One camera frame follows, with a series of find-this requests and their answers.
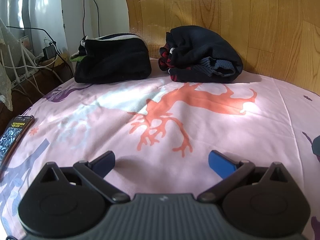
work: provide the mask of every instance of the phone screen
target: phone screen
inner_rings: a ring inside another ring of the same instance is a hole
[[[4,134],[0,138],[0,165],[7,155],[10,146],[14,143],[19,134],[22,132],[23,128],[32,118],[32,116],[19,115],[13,120],[13,122],[4,132]]]

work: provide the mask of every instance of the white cable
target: white cable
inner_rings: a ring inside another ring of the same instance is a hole
[[[24,70],[26,72],[26,78],[29,77],[29,71],[27,69],[27,63],[26,63],[26,59],[24,57],[24,53],[23,53],[23,44],[22,44],[22,39],[20,39],[20,49],[21,49],[21,56],[22,56],[22,61],[23,61],[23,65],[24,65]]]
[[[36,59],[42,58],[42,56],[36,56],[33,62],[35,62]]]
[[[24,67],[31,67],[31,68],[46,68],[47,66],[33,67],[33,66],[28,66],[28,65],[26,65],[26,66],[21,66],[21,67],[8,67],[8,66],[4,66],[4,67],[6,67],[6,68],[24,68]]]
[[[11,60],[11,65],[12,65],[12,68],[13,68],[13,72],[14,72],[14,75],[16,76],[16,81],[17,81],[18,83],[20,83],[20,78],[19,78],[19,76],[18,76],[18,73],[17,73],[17,71],[16,71],[16,68],[14,67],[14,63],[13,63],[13,59],[12,59],[12,55],[11,55],[11,51],[10,51],[10,46],[9,46],[9,44],[8,44],[8,52],[9,52],[9,58],[10,58],[10,60]]]
[[[23,86],[22,86],[20,83],[18,83],[18,85],[21,87],[22,91],[23,91],[27,96],[29,96],[28,93],[26,92],[26,90],[23,88]]]
[[[53,74],[56,75],[56,77],[59,79],[59,81],[61,82],[61,84],[63,84],[64,82],[62,81],[62,79],[59,77],[59,75],[52,69],[52,68],[48,68],[48,67],[44,67],[44,69],[50,70],[53,72]]]
[[[51,64],[53,64],[56,60],[58,59],[58,56],[56,56],[55,60],[53,62],[51,62],[50,64],[46,65],[46,66],[40,66],[40,67],[49,67]]]
[[[28,78],[26,78],[26,80],[29,81],[43,97],[45,96],[45,94],[42,93],[31,80],[29,80]]]
[[[12,89],[12,91],[16,91],[16,92],[18,92],[18,93],[20,93],[20,94],[24,95],[25,97],[27,97],[27,98],[28,98],[28,100],[29,100],[29,102],[31,103],[31,105],[33,105],[33,103],[32,103],[32,101],[31,101],[30,97],[28,97],[24,92],[22,92],[22,91],[20,91],[19,89],[16,89],[16,88],[13,88],[13,89]]]
[[[36,67],[36,65],[33,63],[32,59],[30,58],[29,54],[28,54],[28,50],[23,46],[23,50],[24,50],[24,54],[26,54],[28,60],[30,61],[31,65],[33,65],[34,67]]]
[[[35,78],[35,75],[34,75],[34,74],[32,74],[32,76],[33,76],[33,80],[34,80],[34,81],[35,81],[35,83],[36,83],[37,88],[39,89],[39,87],[38,87],[38,83],[37,83],[36,78]]]

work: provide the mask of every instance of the power adapter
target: power adapter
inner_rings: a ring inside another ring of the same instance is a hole
[[[43,51],[43,54],[44,54],[44,57],[43,57],[44,61],[55,57],[56,54],[57,54],[54,45],[50,45],[48,47],[45,47],[44,49],[42,49],[42,51]]]

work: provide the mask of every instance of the green fabric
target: green fabric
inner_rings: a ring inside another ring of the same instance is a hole
[[[83,60],[86,56],[77,56],[77,57],[70,57],[70,61],[71,62],[80,62],[81,60]]]

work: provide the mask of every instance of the blue gripper pad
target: blue gripper pad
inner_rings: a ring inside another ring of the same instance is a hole
[[[233,172],[236,171],[236,164],[227,160],[215,151],[209,153],[209,166],[213,169],[222,179],[225,179]]]

